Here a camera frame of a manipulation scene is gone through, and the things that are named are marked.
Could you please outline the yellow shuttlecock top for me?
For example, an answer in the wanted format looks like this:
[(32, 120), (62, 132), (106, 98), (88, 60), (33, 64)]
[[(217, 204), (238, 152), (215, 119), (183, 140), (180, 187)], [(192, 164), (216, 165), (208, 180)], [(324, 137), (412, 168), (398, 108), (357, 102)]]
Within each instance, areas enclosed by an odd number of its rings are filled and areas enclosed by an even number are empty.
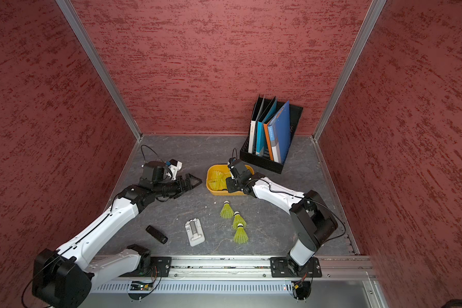
[(224, 191), (227, 190), (227, 179), (228, 175), (220, 171), (212, 171), (209, 175), (207, 183), (212, 191)]

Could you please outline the yellow shuttlecock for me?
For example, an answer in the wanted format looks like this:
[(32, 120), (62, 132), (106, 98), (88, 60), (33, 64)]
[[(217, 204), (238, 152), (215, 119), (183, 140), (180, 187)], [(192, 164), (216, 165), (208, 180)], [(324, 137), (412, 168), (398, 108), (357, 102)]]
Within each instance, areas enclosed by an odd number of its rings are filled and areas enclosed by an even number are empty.
[(239, 211), (234, 212), (232, 228), (237, 230), (239, 226), (246, 227), (246, 222)]
[(227, 179), (228, 175), (220, 171), (212, 171), (209, 175), (207, 183), (212, 191), (224, 191), (227, 190)]
[(242, 223), (239, 223), (236, 227), (236, 233), (234, 235), (234, 242), (242, 245), (249, 241), (248, 235), (245, 230), (245, 226)]
[(223, 207), (220, 212), (220, 217), (223, 219), (232, 219), (234, 217), (234, 211), (230, 206), (230, 202), (228, 200), (223, 202)]

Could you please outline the yellow plastic storage box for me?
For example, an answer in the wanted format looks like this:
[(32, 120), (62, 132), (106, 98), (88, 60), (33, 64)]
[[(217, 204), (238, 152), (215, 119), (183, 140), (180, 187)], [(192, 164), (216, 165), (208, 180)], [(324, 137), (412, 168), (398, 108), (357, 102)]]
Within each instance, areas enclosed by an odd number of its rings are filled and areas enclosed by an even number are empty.
[(206, 187), (214, 196), (244, 196), (241, 191), (228, 192), (226, 179), (231, 172), (226, 164), (216, 164), (207, 171)]

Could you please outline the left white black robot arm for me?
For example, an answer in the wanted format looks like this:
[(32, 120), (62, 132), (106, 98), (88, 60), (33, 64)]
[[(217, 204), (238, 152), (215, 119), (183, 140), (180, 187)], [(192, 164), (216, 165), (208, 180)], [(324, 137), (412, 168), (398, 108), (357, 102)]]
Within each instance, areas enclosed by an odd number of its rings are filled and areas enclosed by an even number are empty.
[(35, 258), (30, 282), (32, 295), (51, 307), (78, 307), (89, 293), (126, 273), (159, 277), (150, 251), (139, 245), (93, 262), (101, 248), (128, 222), (158, 198), (176, 199), (202, 180), (187, 173), (166, 183), (140, 180), (126, 187), (112, 205), (88, 227), (56, 250), (43, 250)]

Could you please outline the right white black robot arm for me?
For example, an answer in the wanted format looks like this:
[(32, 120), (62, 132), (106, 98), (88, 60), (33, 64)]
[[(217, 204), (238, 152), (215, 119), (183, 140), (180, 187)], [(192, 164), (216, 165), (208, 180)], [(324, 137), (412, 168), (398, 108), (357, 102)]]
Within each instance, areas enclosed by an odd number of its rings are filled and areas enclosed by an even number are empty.
[(287, 256), (293, 271), (304, 268), (339, 227), (336, 215), (316, 191), (294, 191), (260, 173), (251, 175), (249, 172), (228, 177), (226, 185), (229, 192), (241, 191), (289, 214), (297, 234), (296, 243)]

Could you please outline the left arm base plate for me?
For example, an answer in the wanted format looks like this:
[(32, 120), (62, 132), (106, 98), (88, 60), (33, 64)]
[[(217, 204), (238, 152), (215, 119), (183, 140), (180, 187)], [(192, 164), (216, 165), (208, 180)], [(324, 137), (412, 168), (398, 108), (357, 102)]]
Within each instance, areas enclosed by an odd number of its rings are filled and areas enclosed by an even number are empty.
[(120, 277), (166, 278), (169, 276), (172, 260), (171, 257), (151, 257), (148, 268), (136, 269), (133, 272), (122, 274)]

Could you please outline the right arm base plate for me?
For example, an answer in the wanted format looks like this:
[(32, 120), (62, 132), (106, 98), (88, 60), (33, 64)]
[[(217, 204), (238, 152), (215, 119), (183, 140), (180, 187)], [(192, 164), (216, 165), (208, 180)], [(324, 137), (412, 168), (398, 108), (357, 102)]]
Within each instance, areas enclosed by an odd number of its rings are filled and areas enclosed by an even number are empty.
[(272, 277), (274, 278), (320, 278), (322, 270), (318, 258), (311, 257), (308, 262), (300, 266), (288, 257), (272, 257), (270, 260)]

